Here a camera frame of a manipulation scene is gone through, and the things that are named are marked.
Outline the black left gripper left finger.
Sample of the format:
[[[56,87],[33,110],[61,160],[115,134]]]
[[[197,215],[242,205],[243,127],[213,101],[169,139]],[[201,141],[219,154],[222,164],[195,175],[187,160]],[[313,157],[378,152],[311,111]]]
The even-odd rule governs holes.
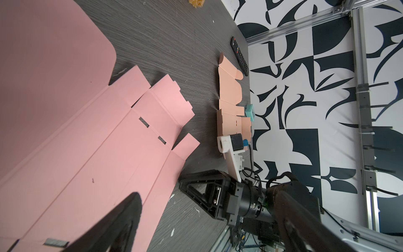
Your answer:
[[[142,212],[140,194],[131,193],[65,252],[130,252]]]

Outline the pink cardboard box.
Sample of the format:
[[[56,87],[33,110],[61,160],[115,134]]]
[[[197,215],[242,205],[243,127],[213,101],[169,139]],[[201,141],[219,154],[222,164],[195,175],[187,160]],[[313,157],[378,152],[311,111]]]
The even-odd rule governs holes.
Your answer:
[[[169,75],[114,84],[112,44],[74,1],[1,1],[1,251],[60,252],[131,193],[147,251],[186,159],[194,116]]]

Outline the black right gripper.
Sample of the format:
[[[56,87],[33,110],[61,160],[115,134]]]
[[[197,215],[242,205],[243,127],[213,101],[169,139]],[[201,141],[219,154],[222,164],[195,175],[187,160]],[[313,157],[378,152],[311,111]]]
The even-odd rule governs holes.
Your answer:
[[[218,170],[181,175],[179,189],[210,217],[236,226],[243,219],[272,223],[264,191],[249,183],[232,181]]]

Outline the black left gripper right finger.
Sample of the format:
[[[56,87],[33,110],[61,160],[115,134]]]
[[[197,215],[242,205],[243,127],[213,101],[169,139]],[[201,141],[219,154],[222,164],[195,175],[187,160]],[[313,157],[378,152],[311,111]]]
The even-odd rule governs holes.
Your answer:
[[[306,252],[306,245],[316,252],[354,251],[286,192],[277,193],[275,214],[286,252]]]

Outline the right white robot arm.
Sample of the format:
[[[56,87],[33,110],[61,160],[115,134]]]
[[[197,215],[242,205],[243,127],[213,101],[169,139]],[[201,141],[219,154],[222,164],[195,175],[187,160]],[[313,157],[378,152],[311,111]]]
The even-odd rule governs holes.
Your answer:
[[[210,217],[225,221],[232,246],[241,251],[249,236],[256,247],[278,245],[286,252],[400,252],[400,236],[353,224],[320,205],[291,172],[288,182],[267,182],[255,173],[246,180],[210,170],[183,175],[179,189]]]

